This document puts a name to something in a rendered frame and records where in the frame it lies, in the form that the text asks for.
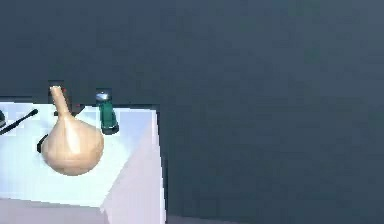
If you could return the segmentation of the white kitchen counter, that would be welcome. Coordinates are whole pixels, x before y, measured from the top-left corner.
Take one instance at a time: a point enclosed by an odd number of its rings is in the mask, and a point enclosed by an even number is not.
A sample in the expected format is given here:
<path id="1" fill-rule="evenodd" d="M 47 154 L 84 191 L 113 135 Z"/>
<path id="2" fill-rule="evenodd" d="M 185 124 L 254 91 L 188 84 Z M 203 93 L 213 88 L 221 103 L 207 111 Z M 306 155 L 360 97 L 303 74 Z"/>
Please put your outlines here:
<path id="1" fill-rule="evenodd" d="M 56 123 L 51 104 L 1 102 L 7 122 L 39 113 L 0 135 L 0 224 L 165 224 L 157 115 L 115 107 L 118 133 L 104 137 L 98 165 L 64 176 L 37 152 Z"/>

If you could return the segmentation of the green shaker with silver cap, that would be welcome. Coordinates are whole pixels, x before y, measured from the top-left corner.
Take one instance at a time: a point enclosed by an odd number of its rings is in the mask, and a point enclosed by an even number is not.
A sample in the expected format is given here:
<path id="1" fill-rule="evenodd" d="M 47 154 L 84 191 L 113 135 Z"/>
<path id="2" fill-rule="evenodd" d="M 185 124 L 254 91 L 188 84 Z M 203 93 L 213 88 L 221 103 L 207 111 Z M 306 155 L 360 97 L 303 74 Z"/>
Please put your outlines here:
<path id="1" fill-rule="evenodd" d="M 106 92 L 96 94 L 96 103 L 100 112 L 100 123 L 102 133 L 113 135 L 119 131 L 119 124 L 113 108 L 111 97 Z"/>

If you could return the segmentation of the black long-handled utensil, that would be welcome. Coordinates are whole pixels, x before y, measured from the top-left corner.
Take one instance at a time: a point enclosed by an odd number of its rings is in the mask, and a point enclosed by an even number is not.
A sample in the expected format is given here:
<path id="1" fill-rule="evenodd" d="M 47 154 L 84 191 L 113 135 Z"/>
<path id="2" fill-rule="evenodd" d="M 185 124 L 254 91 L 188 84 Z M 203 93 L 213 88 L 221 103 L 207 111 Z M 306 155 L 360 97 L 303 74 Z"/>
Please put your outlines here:
<path id="1" fill-rule="evenodd" d="M 16 128 L 22 121 L 26 120 L 27 118 L 30 118 L 36 114 L 38 114 L 38 109 L 33 109 L 31 112 L 29 112 L 27 115 L 23 116 L 22 118 L 16 120 L 15 122 L 13 122 L 12 124 L 6 126 L 5 128 L 3 128 L 2 130 L 0 130 L 0 135 L 3 135 L 9 131 L 11 131 L 12 129 Z"/>

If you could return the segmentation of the beige round long-necked vase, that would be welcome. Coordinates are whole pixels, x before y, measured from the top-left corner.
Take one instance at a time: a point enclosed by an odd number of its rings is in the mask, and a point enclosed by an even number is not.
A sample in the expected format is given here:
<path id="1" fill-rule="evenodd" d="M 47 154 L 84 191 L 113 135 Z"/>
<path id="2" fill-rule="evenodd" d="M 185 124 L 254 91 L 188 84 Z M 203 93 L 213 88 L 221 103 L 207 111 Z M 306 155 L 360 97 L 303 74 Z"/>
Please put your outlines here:
<path id="1" fill-rule="evenodd" d="M 60 86 L 51 86 L 50 93 L 58 118 L 41 145 L 42 157 L 49 167 L 60 174 L 85 174 L 99 163 L 103 155 L 102 132 L 71 114 Z"/>

